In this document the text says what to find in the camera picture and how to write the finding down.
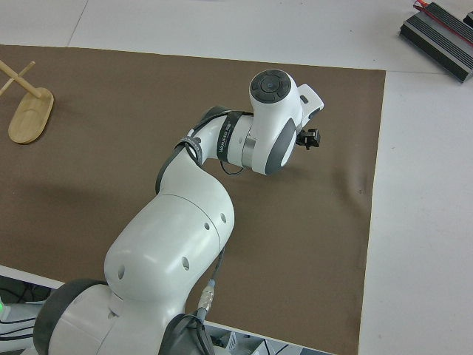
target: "screw hole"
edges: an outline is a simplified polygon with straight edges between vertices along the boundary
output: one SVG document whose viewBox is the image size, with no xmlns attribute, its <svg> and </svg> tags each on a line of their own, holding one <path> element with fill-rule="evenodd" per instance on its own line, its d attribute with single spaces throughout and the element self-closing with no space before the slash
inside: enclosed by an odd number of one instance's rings
<svg viewBox="0 0 473 355">
<path fill-rule="evenodd" d="M 125 274 L 125 265 L 121 265 L 118 269 L 118 279 L 123 279 L 123 275 Z"/>
<path fill-rule="evenodd" d="M 183 257 L 183 268 L 184 268 L 184 270 L 186 270 L 186 271 L 189 270 L 189 267 L 190 267 L 189 260 L 187 260 L 187 257 Z"/>
</svg>

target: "wooden dowel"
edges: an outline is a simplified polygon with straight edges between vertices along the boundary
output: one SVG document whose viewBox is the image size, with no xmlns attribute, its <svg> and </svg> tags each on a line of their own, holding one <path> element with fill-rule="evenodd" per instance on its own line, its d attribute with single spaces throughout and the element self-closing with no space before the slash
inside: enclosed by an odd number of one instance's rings
<svg viewBox="0 0 473 355">
<path fill-rule="evenodd" d="M 5 74 L 10 76 L 14 81 L 16 81 L 18 84 L 22 85 L 23 88 L 31 93 L 31 95 L 34 95 L 36 98 L 41 97 L 41 93 L 29 82 L 18 76 L 18 74 L 9 66 L 7 66 L 3 61 L 0 61 L 0 70 L 2 70 Z"/>
<path fill-rule="evenodd" d="M 28 70 L 30 70 L 31 68 L 33 68 L 33 65 L 35 65 L 36 63 L 34 61 L 31 61 L 19 74 L 18 76 L 19 77 L 22 77 L 23 75 L 25 75 Z M 8 87 L 10 87 L 10 85 L 15 81 L 15 79 L 13 78 L 10 78 L 7 83 L 0 89 L 0 96 L 1 94 L 3 94 L 5 91 L 7 91 Z"/>
</svg>

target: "wooden oval base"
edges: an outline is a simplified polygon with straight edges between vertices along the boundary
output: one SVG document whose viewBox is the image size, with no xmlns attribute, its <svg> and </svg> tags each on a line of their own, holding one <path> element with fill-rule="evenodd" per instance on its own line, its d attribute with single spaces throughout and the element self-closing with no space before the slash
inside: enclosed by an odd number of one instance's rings
<svg viewBox="0 0 473 355">
<path fill-rule="evenodd" d="M 8 135 L 16 143 L 33 142 L 43 132 L 50 116 L 54 97 L 48 89 L 39 87 L 37 90 L 41 97 L 36 98 L 28 92 L 18 105 L 8 127 Z"/>
</svg>

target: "white table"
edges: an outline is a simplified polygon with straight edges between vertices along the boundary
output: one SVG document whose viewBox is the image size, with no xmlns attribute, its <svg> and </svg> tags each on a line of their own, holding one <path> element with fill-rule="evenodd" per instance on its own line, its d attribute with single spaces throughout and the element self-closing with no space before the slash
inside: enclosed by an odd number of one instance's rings
<svg viewBox="0 0 473 355">
<path fill-rule="evenodd" d="M 473 80 L 399 39 L 412 3 L 3 0 L 0 43 L 386 70 L 359 353 L 473 354 Z"/>
</svg>

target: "wooden object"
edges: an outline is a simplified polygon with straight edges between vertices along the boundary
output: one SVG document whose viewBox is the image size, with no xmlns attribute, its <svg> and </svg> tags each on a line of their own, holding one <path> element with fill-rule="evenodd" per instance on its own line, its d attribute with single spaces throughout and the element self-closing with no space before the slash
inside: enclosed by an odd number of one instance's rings
<svg viewBox="0 0 473 355">
<path fill-rule="evenodd" d="M 30 70 L 35 62 L 30 62 L 19 74 L 0 61 L 0 70 L 10 76 L 10 80 L 0 89 L 0 95 L 16 81 L 28 93 L 23 97 L 18 109 L 8 127 L 10 139 L 16 143 L 27 144 L 34 141 L 43 132 L 50 116 L 54 97 L 52 93 L 43 87 L 35 88 L 23 75 Z"/>
</svg>

